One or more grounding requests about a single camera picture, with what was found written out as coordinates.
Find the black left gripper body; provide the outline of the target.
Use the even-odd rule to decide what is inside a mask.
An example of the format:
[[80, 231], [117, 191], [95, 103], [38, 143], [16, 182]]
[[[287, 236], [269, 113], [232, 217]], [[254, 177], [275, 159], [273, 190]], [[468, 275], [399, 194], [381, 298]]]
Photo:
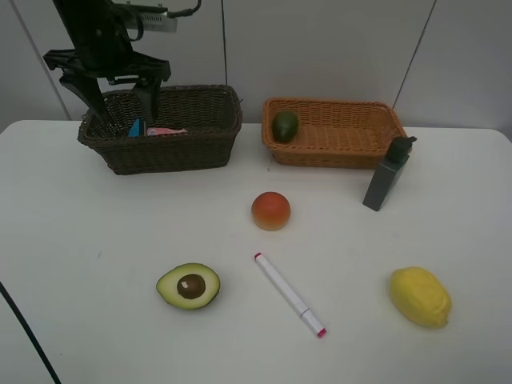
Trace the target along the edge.
[[120, 29], [91, 28], [70, 32], [74, 47], [49, 50], [43, 55], [51, 70], [60, 68], [88, 78], [134, 76], [136, 82], [149, 78], [166, 81], [171, 75], [168, 61], [133, 50], [126, 32]]

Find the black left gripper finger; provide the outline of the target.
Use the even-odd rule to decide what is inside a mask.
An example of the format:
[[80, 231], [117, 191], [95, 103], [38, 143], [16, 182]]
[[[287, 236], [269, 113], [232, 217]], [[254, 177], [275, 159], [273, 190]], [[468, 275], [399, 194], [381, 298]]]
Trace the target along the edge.
[[59, 81], [62, 86], [78, 96], [92, 114], [101, 120], [107, 119], [107, 108], [104, 97], [98, 86], [98, 78], [107, 78], [105, 70], [85, 71], [64, 70]]
[[141, 79], [133, 87], [138, 96], [142, 112], [148, 122], [153, 123], [158, 118], [158, 101], [162, 80], [160, 78]]

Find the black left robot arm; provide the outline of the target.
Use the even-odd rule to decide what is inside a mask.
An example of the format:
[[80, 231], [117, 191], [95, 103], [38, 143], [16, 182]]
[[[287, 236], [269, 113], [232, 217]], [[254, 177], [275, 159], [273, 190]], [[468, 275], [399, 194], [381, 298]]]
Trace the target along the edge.
[[142, 112], [149, 121], [158, 116], [160, 86], [171, 75], [168, 61], [133, 50], [124, 14], [138, 12], [112, 1], [55, 1], [54, 6], [74, 47], [49, 50], [43, 60], [50, 70], [59, 68], [59, 81], [88, 107], [104, 118], [107, 107], [98, 80], [111, 85], [132, 84]]

